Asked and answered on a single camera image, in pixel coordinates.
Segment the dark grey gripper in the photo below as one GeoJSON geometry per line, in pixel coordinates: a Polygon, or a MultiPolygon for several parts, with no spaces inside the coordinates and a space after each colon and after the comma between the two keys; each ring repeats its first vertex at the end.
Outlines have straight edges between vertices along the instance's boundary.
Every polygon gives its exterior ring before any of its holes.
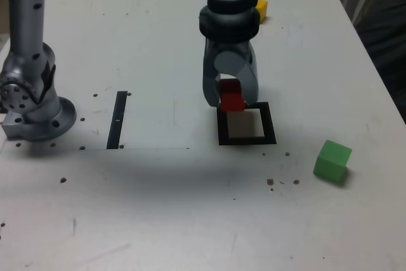
{"type": "Polygon", "coordinates": [[[206,39],[202,89],[211,107],[219,106],[222,80],[238,81],[246,104],[258,101],[256,55],[250,41],[230,44],[206,39]]]}

